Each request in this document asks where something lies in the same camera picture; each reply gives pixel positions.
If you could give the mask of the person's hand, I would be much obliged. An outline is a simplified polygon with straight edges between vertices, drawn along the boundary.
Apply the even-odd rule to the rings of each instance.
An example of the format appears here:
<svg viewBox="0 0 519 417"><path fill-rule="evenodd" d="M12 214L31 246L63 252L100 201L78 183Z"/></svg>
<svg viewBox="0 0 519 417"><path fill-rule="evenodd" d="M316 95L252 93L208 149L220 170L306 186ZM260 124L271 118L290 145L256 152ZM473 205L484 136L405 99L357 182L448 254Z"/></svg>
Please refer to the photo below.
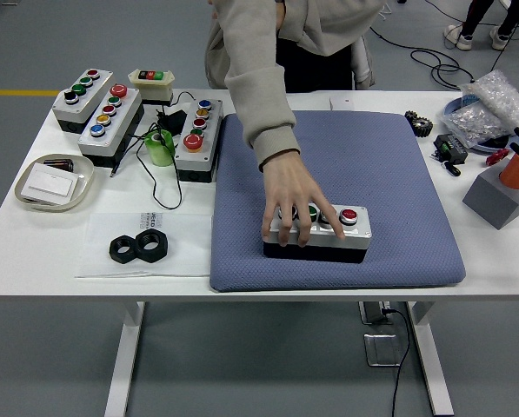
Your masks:
<svg viewBox="0 0 519 417"><path fill-rule="evenodd" d="M296 211L300 220L297 243L301 247L305 246L310 239L310 202L315 203L326 215L336 237L340 240L345 238L336 210L303 164L298 151L287 150L270 157L263 165L263 183L265 208L262 238L265 241L269 239L274 214L276 211L280 211L282 221L278 232L278 242L281 246L286 246L293 224L293 212Z"/></svg>

